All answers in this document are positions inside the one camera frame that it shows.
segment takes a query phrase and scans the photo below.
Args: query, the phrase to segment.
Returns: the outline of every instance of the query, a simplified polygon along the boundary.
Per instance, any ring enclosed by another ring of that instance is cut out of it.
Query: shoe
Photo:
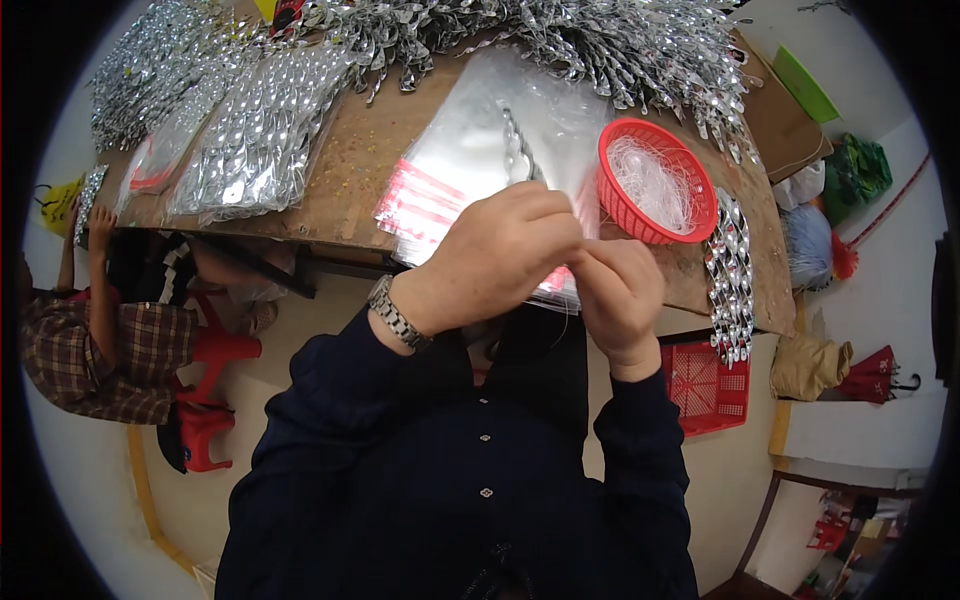
[[[253,308],[244,316],[240,332],[255,338],[276,321],[276,302],[255,302]]]

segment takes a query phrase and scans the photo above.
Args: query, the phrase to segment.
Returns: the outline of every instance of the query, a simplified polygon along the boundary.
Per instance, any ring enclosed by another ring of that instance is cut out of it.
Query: shiny silver decoration
[[[126,150],[184,105],[204,116],[269,42],[262,21],[204,0],[162,0],[117,40],[93,80],[91,129],[98,152]]]
[[[534,160],[533,151],[530,150],[530,144],[523,137],[520,127],[516,124],[513,112],[504,107],[503,109],[503,141],[507,152],[504,155],[503,166],[507,170],[507,184],[513,185],[518,181],[541,181],[546,183],[543,171]],[[523,177],[516,176],[517,165],[524,168]]]
[[[77,225],[73,232],[73,245],[80,246],[80,238],[86,227],[86,220],[90,217],[90,208],[93,208],[93,201],[97,198],[97,192],[104,183],[104,174],[107,172],[108,164],[98,164],[95,169],[86,174],[84,180],[84,189],[80,192],[80,198],[77,200]]]
[[[708,297],[714,334],[710,344],[720,360],[750,358],[754,313],[754,267],[750,262],[750,229],[737,201],[721,187],[717,193],[717,227],[707,240],[705,264],[710,275]]]
[[[313,144],[353,64],[345,45],[284,50],[249,68],[210,118],[169,211],[222,221],[300,201]]]
[[[616,108],[648,106],[692,116],[704,139],[739,163],[741,154],[760,164],[746,134],[740,95],[747,93],[732,44],[736,22],[724,9],[737,0],[427,0],[303,5],[290,26],[293,38],[317,30],[357,52],[355,91],[379,90],[387,69],[400,65],[400,89],[414,91],[433,68],[431,54],[446,54],[469,36],[491,28],[490,37],[463,49],[467,54],[508,38],[526,46],[525,59],[569,82],[589,80]]]

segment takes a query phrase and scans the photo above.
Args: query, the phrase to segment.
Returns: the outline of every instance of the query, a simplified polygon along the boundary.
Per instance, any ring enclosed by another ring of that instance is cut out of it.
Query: wristwatch
[[[417,331],[411,324],[407,323],[400,311],[396,310],[396,306],[390,300],[390,286],[393,284],[394,276],[384,275],[381,277],[367,297],[367,303],[373,312],[380,315],[380,318],[400,338],[404,345],[414,352],[422,350],[433,339]]]

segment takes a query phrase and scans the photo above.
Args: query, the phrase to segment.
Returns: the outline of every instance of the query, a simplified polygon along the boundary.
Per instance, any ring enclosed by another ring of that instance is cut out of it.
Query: wooden table
[[[200,229],[197,217],[166,216],[167,201],[172,193],[172,189],[168,189],[159,197],[132,198],[118,225],[294,240],[317,245],[320,252],[341,256],[344,252],[387,254],[394,248],[393,236],[377,228],[373,209],[386,189],[397,160],[433,118],[467,59],[437,56],[436,68],[414,93],[399,91],[397,69],[388,75],[370,105],[364,102],[366,93],[350,92],[321,149],[301,208]],[[712,142],[701,139],[689,120],[686,126],[679,124],[672,112],[658,115],[652,110],[644,117],[638,110],[630,110],[624,116],[645,118],[677,135],[704,164],[714,185],[723,187],[739,200],[752,236],[757,325],[765,331],[792,335],[795,308],[783,232],[770,183],[763,171],[749,160],[744,165],[736,165]],[[119,151],[101,155],[101,162],[109,163],[110,168],[98,194],[98,203],[113,206],[130,155],[130,152]],[[608,225],[602,228],[601,236],[626,237],[626,233],[615,225]],[[655,246],[653,251],[666,279],[667,305],[707,315],[704,245],[672,244]]]

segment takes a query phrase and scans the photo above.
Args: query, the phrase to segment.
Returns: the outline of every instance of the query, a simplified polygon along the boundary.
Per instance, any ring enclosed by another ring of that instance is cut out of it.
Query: hand
[[[660,368],[654,319],[663,306],[663,274],[637,240],[587,240],[568,263],[577,278],[584,323],[618,381],[640,381]]]
[[[66,237],[63,239],[70,242],[71,248],[73,248],[73,235],[77,231],[77,205],[79,203],[80,192],[77,192],[66,208]]]
[[[106,260],[110,236],[113,235],[113,227],[117,224],[116,214],[102,206],[93,206],[90,208],[90,216],[86,221],[90,226],[90,236],[88,238],[90,258],[92,260]]]
[[[429,260],[396,276],[390,299],[426,336],[476,323],[530,298],[582,242],[566,195],[524,181],[468,206]]]

